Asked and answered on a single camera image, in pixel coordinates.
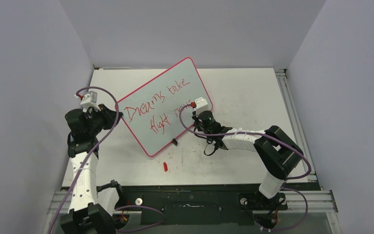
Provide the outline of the pink framed whiteboard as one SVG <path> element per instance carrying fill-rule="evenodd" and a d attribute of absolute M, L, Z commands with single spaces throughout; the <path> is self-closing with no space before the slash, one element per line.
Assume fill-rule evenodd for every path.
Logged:
<path fill-rule="evenodd" d="M 194 121 L 190 104 L 213 103 L 190 57 L 163 71 L 118 101 L 123 121 L 152 157 L 180 136 Z"/>

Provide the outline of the red marker cap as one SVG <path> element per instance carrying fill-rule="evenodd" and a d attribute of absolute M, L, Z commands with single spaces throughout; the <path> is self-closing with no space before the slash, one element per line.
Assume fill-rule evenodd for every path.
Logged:
<path fill-rule="evenodd" d="M 168 165 L 166 162 L 163 163 L 163 167 L 164 167 L 164 171 L 167 172 L 168 171 Z"/>

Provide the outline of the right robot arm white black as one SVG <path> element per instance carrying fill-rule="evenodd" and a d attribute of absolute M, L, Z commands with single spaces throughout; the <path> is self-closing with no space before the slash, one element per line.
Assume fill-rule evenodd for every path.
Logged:
<path fill-rule="evenodd" d="M 270 208 L 291 172 L 301 160 L 306 161 L 301 148 L 278 126 L 266 130 L 250 131 L 222 126 L 211 111 L 192 113 L 194 129 L 199 138 L 206 139 L 214 150 L 245 150 L 256 152 L 267 169 L 259 186 L 256 203 L 263 209 Z"/>

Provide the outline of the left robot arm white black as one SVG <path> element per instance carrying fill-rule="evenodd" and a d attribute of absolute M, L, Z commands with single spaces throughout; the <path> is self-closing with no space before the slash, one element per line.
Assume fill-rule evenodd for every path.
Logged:
<path fill-rule="evenodd" d="M 69 188 L 71 203 L 67 214 L 60 217 L 60 226 L 66 234 L 113 234 L 116 231 L 113 210 L 126 203 L 120 184 L 112 180 L 96 185 L 96 167 L 99 160 L 97 135 L 110 131 L 122 118 L 122 112 L 110 110 L 104 104 L 87 111 L 73 109 L 65 115 L 70 128 L 68 156 L 73 169 Z"/>

